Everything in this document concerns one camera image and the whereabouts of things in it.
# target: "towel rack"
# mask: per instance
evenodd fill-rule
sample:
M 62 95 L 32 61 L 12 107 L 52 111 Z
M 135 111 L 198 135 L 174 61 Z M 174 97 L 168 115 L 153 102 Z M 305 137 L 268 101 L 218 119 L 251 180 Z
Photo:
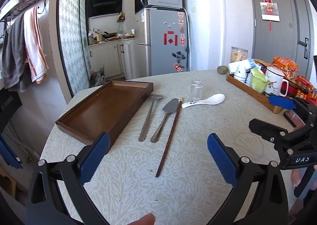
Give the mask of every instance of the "towel rack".
M 19 15 L 25 8 L 33 5 L 39 0 L 10 0 L 0 10 L 0 22 L 12 21 L 17 15 Z

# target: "door handle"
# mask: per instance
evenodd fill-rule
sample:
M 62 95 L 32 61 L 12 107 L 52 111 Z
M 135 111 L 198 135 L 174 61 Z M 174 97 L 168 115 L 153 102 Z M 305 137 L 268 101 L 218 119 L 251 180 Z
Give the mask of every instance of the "door handle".
M 307 46 L 307 44 L 305 42 L 303 42 L 303 41 L 298 41 L 298 43 L 301 44 L 301 45 Z
M 299 40 L 298 43 L 303 45 L 303 46 L 305 46 L 304 58 L 308 59 L 308 55 L 309 55 L 309 39 L 306 37 L 305 38 L 305 42 Z

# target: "stone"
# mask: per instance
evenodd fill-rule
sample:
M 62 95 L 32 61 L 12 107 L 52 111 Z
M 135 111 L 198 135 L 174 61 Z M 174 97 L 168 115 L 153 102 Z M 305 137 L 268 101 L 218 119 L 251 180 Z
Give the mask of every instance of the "stone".
M 219 74 L 226 74 L 229 71 L 229 69 L 227 66 L 219 66 L 217 68 L 217 71 Z

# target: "hanging picture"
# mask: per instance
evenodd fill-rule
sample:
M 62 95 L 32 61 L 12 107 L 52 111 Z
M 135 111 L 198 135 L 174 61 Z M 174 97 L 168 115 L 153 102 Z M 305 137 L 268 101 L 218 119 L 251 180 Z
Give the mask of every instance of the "hanging picture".
M 277 3 L 272 3 L 272 0 L 264 0 L 260 2 L 262 19 L 271 21 L 280 21 Z

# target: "refrigerator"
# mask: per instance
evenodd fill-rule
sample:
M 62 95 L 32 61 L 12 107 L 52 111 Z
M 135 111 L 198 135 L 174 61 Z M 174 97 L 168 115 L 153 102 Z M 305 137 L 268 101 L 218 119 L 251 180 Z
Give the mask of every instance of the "refrigerator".
M 187 71 L 187 22 L 179 10 L 143 9 L 135 15 L 138 76 Z

